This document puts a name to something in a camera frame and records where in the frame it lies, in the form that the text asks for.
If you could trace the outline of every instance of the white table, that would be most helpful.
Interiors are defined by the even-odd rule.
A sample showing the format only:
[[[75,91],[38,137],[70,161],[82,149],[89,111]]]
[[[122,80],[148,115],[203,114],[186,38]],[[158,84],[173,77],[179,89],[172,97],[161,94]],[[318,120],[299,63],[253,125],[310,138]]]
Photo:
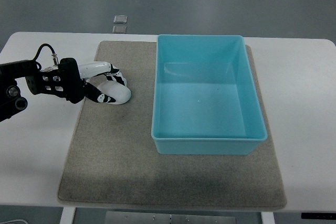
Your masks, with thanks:
[[[103,40],[156,41],[155,35],[15,33],[0,63],[32,59],[43,43],[59,59],[93,61]],[[288,199],[283,211],[336,211],[336,47],[322,39],[245,38]],[[48,48],[38,61],[52,65]],[[28,108],[0,123],[0,204],[60,206],[57,188],[81,103],[32,95]]]

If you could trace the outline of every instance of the black cable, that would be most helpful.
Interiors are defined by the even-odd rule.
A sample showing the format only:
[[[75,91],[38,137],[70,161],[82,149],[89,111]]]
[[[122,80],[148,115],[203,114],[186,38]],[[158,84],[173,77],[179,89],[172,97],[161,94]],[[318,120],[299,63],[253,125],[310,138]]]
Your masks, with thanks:
[[[50,50],[51,50],[51,52],[52,52],[53,54],[55,53],[55,51],[54,51],[54,49],[52,48],[51,45],[44,43],[44,44],[42,44],[42,45],[38,48],[38,50],[37,50],[37,52],[36,52],[36,55],[35,55],[35,57],[33,58],[33,60],[37,60],[38,56],[39,56],[40,53],[41,53],[42,48],[44,48],[44,47],[49,47]]]
[[[36,61],[36,65],[38,66],[38,71],[40,71],[41,69],[42,69],[42,66],[41,66],[41,64],[40,63],[38,63],[37,61]]]

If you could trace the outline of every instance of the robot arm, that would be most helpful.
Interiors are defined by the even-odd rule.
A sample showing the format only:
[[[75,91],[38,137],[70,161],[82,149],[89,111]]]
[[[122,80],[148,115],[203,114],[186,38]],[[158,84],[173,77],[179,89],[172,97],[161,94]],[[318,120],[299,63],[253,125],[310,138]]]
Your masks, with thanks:
[[[41,65],[36,60],[45,46],[52,51],[54,65],[41,70]],[[102,74],[107,81],[98,87],[87,82]],[[53,48],[49,44],[42,44],[33,60],[0,64],[0,121],[27,108],[28,102],[21,97],[15,80],[20,77],[26,78],[32,94],[53,94],[72,103],[78,103],[87,97],[99,103],[123,104],[131,97],[126,79],[112,64],[99,61],[78,66],[73,58],[64,58],[58,63]]]

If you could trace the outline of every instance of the gray floor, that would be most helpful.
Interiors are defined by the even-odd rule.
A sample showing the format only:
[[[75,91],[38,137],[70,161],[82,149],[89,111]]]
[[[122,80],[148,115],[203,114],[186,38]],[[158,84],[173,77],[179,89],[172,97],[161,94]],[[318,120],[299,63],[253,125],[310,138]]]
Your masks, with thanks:
[[[17,31],[111,33],[114,15],[128,15],[128,34],[239,34],[336,43],[335,11],[336,0],[0,0],[0,50]]]
[[[62,211],[61,207],[0,206],[0,222],[24,219],[29,224],[59,224]]]

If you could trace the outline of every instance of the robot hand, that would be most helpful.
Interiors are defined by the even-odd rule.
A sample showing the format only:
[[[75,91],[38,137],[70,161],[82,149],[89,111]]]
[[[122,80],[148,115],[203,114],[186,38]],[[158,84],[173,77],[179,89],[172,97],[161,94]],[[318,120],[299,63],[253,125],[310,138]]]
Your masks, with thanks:
[[[83,80],[84,95],[94,102],[108,104],[123,104],[131,98],[131,91],[127,88],[127,81],[114,65],[95,61],[78,66],[80,78]],[[96,88],[87,80],[94,76],[105,75],[107,81]]]

